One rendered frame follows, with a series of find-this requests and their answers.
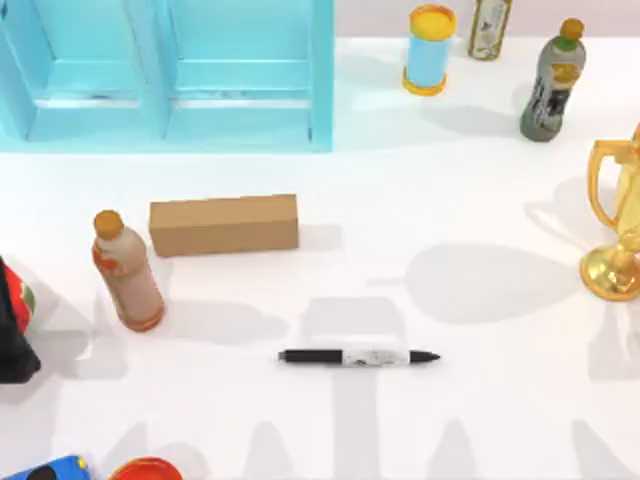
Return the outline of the brown cardboard box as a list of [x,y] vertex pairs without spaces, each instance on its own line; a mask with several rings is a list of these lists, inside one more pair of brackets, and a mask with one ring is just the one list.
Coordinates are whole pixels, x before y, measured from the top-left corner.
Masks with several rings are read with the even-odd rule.
[[161,257],[296,249],[297,196],[153,202],[149,232]]

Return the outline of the black and white marker pen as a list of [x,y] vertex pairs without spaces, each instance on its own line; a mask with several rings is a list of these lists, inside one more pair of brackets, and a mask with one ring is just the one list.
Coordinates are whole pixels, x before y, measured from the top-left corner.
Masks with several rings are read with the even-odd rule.
[[440,358],[422,350],[287,349],[278,353],[279,361],[299,365],[404,366],[428,364]]

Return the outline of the orange bottle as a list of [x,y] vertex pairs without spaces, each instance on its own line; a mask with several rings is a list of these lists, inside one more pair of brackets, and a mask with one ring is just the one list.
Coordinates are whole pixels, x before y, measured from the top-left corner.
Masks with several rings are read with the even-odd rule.
[[107,286],[120,321],[135,332],[150,330],[162,319],[165,303],[154,279],[144,241],[114,210],[99,212],[93,225],[93,262]]

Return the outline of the blue and yellow can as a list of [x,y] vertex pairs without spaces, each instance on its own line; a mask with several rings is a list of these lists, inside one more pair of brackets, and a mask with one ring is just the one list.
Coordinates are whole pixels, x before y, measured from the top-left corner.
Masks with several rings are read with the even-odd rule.
[[447,82],[449,49],[457,19],[441,4],[423,4],[409,15],[409,45],[403,86],[414,95],[434,96]]

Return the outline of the light blue rack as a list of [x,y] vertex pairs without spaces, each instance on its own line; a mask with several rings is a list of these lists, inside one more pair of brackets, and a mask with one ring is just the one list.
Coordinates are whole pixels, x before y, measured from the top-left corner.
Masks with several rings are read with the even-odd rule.
[[327,151],[335,0],[0,0],[0,152]]

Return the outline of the tall pale framed hourglass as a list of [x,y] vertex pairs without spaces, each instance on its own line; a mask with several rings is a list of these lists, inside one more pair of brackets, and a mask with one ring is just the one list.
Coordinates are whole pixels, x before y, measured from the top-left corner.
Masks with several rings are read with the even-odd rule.
[[468,55],[480,61],[496,60],[502,49],[513,0],[475,0]]

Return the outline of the dark grey bottle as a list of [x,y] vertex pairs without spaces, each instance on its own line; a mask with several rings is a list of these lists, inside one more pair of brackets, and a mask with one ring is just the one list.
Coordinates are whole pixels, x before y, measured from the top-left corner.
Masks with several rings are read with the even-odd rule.
[[560,132],[572,90],[586,63],[584,24],[566,19],[540,52],[531,96],[520,118],[520,131],[534,142],[549,142]]

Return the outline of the red and yellow lid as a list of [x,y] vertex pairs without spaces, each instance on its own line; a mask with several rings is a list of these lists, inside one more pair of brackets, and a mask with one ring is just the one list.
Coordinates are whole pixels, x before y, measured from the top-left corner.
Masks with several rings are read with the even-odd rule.
[[169,461],[157,456],[144,456],[124,463],[108,480],[184,480]]

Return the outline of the gold trophy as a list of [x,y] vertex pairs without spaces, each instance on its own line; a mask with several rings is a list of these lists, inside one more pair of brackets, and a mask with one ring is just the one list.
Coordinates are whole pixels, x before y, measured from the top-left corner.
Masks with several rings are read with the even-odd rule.
[[[600,202],[599,175],[603,160],[620,166],[614,195],[614,213]],[[608,301],[629,301],[640,296],[640,123],[629,140],[597,140],[587,169],[587,193],[600,223],[616,234],[616,241],[599,246],[580,262],[586,287]]]

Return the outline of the red and green can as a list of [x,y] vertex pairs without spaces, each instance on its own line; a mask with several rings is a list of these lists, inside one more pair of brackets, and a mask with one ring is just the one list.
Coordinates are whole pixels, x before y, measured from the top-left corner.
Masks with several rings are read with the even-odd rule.
[[12,302],[19,330],[25,333],[35,312],[36,297],[32,288],[18,275],[13,281]]

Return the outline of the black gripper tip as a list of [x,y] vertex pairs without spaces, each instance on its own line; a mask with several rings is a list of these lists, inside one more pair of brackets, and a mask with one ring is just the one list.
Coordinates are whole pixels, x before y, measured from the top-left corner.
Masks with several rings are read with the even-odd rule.
[[25,384],[41,369],[26,332],[17,325],[12,302],[15,275],[0,256],[0,385]]

